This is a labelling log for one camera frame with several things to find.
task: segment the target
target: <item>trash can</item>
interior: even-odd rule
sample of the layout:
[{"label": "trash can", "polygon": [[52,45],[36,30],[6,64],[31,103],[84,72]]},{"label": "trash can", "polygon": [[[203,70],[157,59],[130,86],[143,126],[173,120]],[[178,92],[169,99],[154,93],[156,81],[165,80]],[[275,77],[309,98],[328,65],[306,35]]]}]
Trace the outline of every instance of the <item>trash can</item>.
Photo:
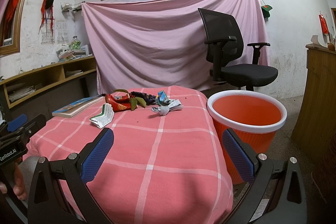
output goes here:
[{"label": "trash can", "polygon": [[[278,100],[248,90],[216,93],[209,98],[207,109],[220,142],[223,131],[232,128],[257,154],[266,153],[275,132],[285,124],[287,118],[286,108]],[[223,146],[222,149],[232,183],[242,183],[243,180]]]}]

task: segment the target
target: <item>green leaf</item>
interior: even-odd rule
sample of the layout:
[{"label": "green leaf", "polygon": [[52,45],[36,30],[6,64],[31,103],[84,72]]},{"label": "green leaf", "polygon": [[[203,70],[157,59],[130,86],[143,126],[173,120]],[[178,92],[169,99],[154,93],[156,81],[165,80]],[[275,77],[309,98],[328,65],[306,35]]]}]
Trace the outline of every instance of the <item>green leaf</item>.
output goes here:
[{"label": "green leaf", "polygon": [[135,110],[135,108],[137,107],[137,103],[138,103],[137,99],[131,97],[129,98],[129,101],[131,103],[131,110],[132,111]]},{"label": "green leaf", "polygon": [[146,101],[144,99],[142,99],[141,97],[135,97],[136,100],[138,101],[138,105],[141,105],[143,108],[146,107]]},{"label": "green leaf", "polygon": [[118,92],[118,91],[119,91],[119,92],[129,93],[127,90],[122,90],[122,89],[121,89],[121,90],[115,90],[114,92]]}]

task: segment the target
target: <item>blue gripper pad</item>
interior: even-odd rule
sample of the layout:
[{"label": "blue gripper pad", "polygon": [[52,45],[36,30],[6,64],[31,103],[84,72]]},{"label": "blue gripper pad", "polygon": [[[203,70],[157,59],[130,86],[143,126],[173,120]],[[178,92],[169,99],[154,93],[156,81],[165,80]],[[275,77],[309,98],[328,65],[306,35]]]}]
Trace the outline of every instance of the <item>blue gripper pad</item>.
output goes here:
[{"label": "blue gripper pad", "polygon": [[223,132],[222,143],[241,179],[251,184],[254,181],[253,163],[228,130]]},{"label": "blue gripper pad", "polygon": [[114,142],[114,135],[111,129],[108,129],[104,136],[99,140],[88,157],[82,164],[81,179],[86,184],[92,181],[98,173],[99,168],[103,164],[108,152]]},{"label": "blue gripper pad", "polygon": [[8,132],[14,132],[19,127],[23,126],[27,122],[27,116],[25,114],[20,115],[15,118],[13,121],[10,121],[7,125]]}]

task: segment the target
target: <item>chair seat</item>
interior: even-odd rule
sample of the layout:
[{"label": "chair seat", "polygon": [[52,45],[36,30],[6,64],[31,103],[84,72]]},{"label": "chair seat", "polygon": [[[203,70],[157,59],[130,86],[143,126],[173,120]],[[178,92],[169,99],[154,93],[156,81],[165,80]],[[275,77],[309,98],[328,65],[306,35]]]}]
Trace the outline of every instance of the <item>chair seat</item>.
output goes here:
[{"label": "chair seat", "polygon": [[269,66],[238,64],[221,68],[221,78],[237,87],[265,86],[277,77],[278,70]]}]

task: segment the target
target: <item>pink plaid tablecloth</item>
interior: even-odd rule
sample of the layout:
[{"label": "pink plaid tablecloth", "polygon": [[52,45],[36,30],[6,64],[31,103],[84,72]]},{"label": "pink plaid tablecloth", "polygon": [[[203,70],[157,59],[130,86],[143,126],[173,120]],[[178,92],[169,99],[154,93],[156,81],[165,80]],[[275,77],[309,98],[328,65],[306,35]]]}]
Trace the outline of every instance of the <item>pink plaid tablecloth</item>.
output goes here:
[{"label": "pink plaid tablecloth", "polygon": [[[115,113],[107,125],[114,132],[113,147],[87,186],[117,224],[212,224],[230,212],[233,194],[207,99],[179,86],[134,89],[151,94],[161,90],[179,99],[184,109],[165,117],[149,106]],[[103,103],[102,98],[72,118],[48,121],[31,138],[25,157],[61,160],[80,152],[100,132],[89,118],[101,112]],[[66,183],[61,184],[79,212]]]}]

